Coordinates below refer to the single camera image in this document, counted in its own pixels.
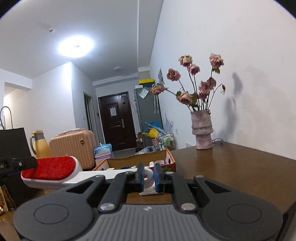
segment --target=open box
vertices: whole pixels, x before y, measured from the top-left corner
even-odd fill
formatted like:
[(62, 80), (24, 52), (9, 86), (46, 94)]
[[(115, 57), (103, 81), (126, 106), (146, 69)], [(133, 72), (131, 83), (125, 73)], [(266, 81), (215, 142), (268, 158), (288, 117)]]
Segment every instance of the open box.
[(149, 152), (122, 158), (105, 159), (94, 168), (94, 171), (103, 171), (107, 168), (121, 169), (123, 167), (138, 166), (139, 163), (143, 163), (145, 166), (149, 166), (149, 163), (151, 161), (158, 160), (165, 161), (165, 164), (161, 165), (164, 171), (176, 172), (176, 162), (169, 150)]

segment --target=brown tabletop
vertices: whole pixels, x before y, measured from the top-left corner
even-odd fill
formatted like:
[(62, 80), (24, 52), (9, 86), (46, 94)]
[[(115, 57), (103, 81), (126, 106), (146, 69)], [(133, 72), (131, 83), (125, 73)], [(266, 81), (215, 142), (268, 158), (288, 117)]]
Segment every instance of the brown tabletop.
[[(282, 213), (296, 202), (296, 161), (224, 142), (208, 150), (195, 147), (172, 151), (176, 170), (185, 178), (204, 175), (265, 199)], [(170, 203), (169, 194), (130, 194), (128, 203)]]

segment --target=pink suitcase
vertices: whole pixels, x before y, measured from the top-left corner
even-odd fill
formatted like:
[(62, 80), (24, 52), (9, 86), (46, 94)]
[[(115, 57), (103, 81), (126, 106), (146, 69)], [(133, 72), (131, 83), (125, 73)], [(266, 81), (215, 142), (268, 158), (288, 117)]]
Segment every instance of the pink suitcase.
[(83, 169), (94, 167), (94, 147), (94, 133), (86, 129), (66, 131), (49, 141), (52, 156), (74, 156)]

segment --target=vase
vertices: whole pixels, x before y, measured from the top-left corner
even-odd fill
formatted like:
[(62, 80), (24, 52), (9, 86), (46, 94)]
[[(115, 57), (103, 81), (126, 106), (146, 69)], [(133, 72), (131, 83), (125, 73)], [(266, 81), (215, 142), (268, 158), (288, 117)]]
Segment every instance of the vase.
[(213, 133), (209, 110), (191, 112), (192, 134), (196, 137), (196, 149), (205, 150), (213, 147), (211, 133)]

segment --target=bouquet of flowers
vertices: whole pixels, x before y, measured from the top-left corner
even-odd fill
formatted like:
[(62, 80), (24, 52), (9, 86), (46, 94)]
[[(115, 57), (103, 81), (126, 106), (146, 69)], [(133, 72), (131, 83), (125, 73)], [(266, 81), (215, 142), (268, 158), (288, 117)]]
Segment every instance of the bouquet of flowers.
[(190, 111), (208, 110), (212, 103), (214, 94), (220, 86), (222, 87), (221, 93), (225, 94), (225, 86), (223, 84), (220, 84), (218, 87), (216, 87), (217, 82), (212, 77), (213, 73), (220, 74), (220, 67), (224, 65), (224, 61), (221, 58), (221, 55), (213, 53), (211, 54), (211, 76), (207, 81), (201, 81), (198, 86), (196, 85), (195, 75), (200, 72), (200, 68), (197, 65), (193, 64), (192, 57), (190, 55), (184, 55), (179, 58), (179, 61), (180, 65), (187, 68), (189, 78), (194, 89), (193, 94), (190, 94), (184, 89), (180, 81), (181, 75), (178, 71), (174, 69), (168, 70), (167, 78), (171, 81), (178, 81), (181, 85), (181, 89), (175, 94), (172, 91), (168, 90), (168, 88), (166, 88), (164, 85), (156, 84), (153, 85), (151, 88), (152, 93), (157, 96), (164, 91), (168, 91), (171, 94), (175, 95), (179, 102), (187, 105)]

